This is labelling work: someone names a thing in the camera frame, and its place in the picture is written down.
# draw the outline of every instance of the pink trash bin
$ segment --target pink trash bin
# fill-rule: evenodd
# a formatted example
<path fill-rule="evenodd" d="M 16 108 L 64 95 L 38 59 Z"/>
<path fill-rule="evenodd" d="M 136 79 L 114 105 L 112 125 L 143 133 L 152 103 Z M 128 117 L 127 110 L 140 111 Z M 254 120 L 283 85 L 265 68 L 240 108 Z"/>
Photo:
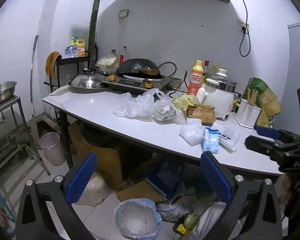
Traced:
<path fill-rule="evenodd" d="M 43 135 L 39 141 L 44 155 L 54 166 L 59 166 L 66 160 L 66 154 L 62 148 L 60 135 L 56 132 L 49 132 Z"/>

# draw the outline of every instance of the white rice cooker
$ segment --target white rice cooker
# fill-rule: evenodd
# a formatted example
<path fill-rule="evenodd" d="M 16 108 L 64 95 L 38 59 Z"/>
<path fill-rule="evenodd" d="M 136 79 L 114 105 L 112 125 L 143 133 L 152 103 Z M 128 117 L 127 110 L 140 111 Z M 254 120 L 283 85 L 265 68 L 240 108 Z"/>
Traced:
<path fill-rule="evenodd" d="M 207 77 L 197 93 L 197 98 L 204 105 L 214 107 L 217 118 L 227 119 L 234 101 L 236 82 L 226 80 L 226 70 L 219 69 L 216 76 Z"/>

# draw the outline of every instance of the white wall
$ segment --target white wall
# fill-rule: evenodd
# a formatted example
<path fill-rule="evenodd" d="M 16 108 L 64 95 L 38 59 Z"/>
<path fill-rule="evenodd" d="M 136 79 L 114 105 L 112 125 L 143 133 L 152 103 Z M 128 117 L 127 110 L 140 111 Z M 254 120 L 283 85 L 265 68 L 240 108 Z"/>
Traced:
<path fill-rule="evenodd" d="M 18 82 L 15 94 L 21 97 L 27 120 L 31 119 L 30 69 L 34 38 L 38 34 L 34 59 L 34 106 L 36 115 L 53 109 L 42 98 L 50 93 L 43 81 L 47 56 L 52 51 L 64 55 L 69 37 L 88 41 L 94 0 L 7 0 L 0 10 L 0 82 Z M 76 72 L 76 66 L 70 67 Z M 0 138 L 15 128 L 10 110 L 4 112 L 7 122 L 0 125 Z"/>
<path fill-rule="evenodd" d="M 238 21 L 246 17 L 242 0 L 229 4 L 216 0 L 101 0 L 98 55 L 126 45 L 131 57 L 148 58 L 156 64 L 172 60 L 179 78 L 191 70 L 196 59 L 209 60 L 228 70 L 229 77 L 238 82 L 238 92 L 255 76 L 281 100 L 289 63 L 287 25 L 300 22 L 300 14 L 290 0 L 245 2 L 251 37 L 251 53 L 246 58 L 239 54 L 242 33 Z M 121 9 L 130 10 L 128 18 L 118 18 Z M 242 52 L 247 51 L 245 38 Z M 172 71 L 169 65 L 162 70 L 163 74 Z"/>

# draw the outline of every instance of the kitchen counter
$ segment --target kitchen counter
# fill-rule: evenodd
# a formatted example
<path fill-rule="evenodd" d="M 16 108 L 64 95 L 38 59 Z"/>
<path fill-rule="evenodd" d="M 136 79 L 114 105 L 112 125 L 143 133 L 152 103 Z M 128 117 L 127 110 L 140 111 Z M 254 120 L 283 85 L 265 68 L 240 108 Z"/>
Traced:
<path fill-rule="evenodd" d="M 90 123 L 116 137 L 126 139 L 131 143 L 162 153 L 189 158 L 198 161 L 202 149 L 201 145 L 190 146 L 179 136 L 181 126 L 175 123 L 161 124 L 144 122 L 137 119 L 117 117 L 113 114 L 119 104 L 119 94 L 104 91 L 100 93 L 82 93 L 82 90 L 70 86 L 61 87 L 43 99 L 44 102 L 60 110 L 60 118 L 66 118 L 67 113 L 76 119 Z M 236 170 L 261 173 L 264 175 L 280 176 L 278 164 L 268 156 L 247 150 L 244 141 L 250 134 L 257 135 L 255 130 L 241 127 L 231 114 L 227 121 L 217 121 L 240 135 L 236 151 L 219 147 L 215 158 L 221 163 Z"/>

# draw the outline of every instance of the orange bottle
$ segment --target orange bottle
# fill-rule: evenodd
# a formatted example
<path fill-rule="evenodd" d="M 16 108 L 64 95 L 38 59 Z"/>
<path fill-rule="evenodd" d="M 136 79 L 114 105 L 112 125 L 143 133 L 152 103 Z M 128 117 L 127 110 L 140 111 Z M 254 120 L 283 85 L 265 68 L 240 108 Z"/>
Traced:
<path fill-rule="evenodd" d="M 195 66 L 192 68 L 192 75 L 189 84 L 188 95 L 197 94 L 202 84 L 202 77 L 203 77 L 202 61 L 197 60 Z"/>

